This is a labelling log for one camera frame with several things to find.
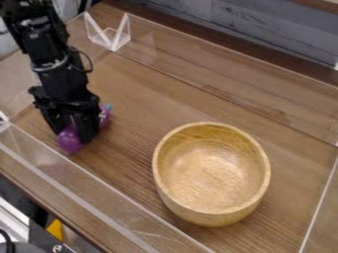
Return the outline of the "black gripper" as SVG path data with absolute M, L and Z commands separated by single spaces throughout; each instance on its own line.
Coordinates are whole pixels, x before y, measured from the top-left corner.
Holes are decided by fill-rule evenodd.
M 35 106 L 40 110 L 55 135 L 75 124 L 79 139 L 90 143 L 99 133 L 99 97 L 88 90 L 90 69 L 82 57 L 71 55 L 64 62 L 52 66 L 32 66 L 42 81 L 29 88 Z

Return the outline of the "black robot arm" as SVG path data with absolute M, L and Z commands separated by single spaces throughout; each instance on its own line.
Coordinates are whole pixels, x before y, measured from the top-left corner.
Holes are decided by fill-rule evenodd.
M 99 133 L 100 99 L 88 89 L 88 56 L 68 44 L 66 23 L 52 0 L 0 0 L 0 19 L 29 57 L 40 84 L 28 89 L 54 133 L 75 127 L 79 140 Z

